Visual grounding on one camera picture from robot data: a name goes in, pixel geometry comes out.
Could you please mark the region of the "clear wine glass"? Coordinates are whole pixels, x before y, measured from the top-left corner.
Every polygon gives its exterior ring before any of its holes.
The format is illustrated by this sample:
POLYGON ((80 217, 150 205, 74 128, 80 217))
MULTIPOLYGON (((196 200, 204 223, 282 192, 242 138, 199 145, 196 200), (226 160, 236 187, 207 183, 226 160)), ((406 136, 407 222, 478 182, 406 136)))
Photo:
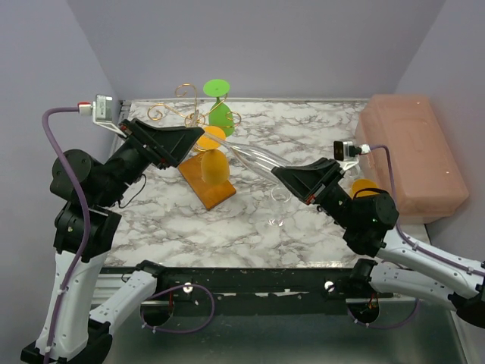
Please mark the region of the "clear wine glass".
POLYGON ((290 191, 281 184, 271 189, 267 201, 267 222, 270 226, 281 227, 284 225, 291 197, 290 191))
POLYGON ((258 146, 243 145, 231 143, 226 140, 219 140, 221 146, 226 148, 246 169, 257 174, 272 184, 279 184, 279 180, 272 175, 271 170, 274 167, 287 166, 289 162, 274 153, 258 146))

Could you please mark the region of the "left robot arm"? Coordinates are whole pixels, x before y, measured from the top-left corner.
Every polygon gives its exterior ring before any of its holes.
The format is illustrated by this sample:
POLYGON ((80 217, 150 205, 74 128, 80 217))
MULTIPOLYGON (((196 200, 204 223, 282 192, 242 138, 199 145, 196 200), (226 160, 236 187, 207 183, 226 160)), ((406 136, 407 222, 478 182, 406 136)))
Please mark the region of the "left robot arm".
POLYGON ((23 348, 25 363, 100 363, 115 331, 146 298, 161 299, 167 279, 147 262, 108 301, 92 308, 95 284, 121 216, 113 211, 150 166, 177 167, 202 136, 200 127, 120 126, 124 144, 98 162, 80 149, 58 151, 50 190, 65 204, 55 219, 55 281, 39 337, 23 348))

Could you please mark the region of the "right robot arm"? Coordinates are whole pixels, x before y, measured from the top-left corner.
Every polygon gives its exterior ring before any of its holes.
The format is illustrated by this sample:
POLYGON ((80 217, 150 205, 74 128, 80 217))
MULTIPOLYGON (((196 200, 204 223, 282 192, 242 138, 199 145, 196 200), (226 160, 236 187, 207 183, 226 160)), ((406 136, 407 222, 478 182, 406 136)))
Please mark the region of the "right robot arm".
POLYGON ((351 197, 340 186, 344 172, 333 159, 271 172, 298 200, 317 206, 344 230, 346 245, 362 257, 348 280, 354 295, 400 293, 435 302, 471 325, 484 326, 484 263, 404 234, 391 195, 351 197))

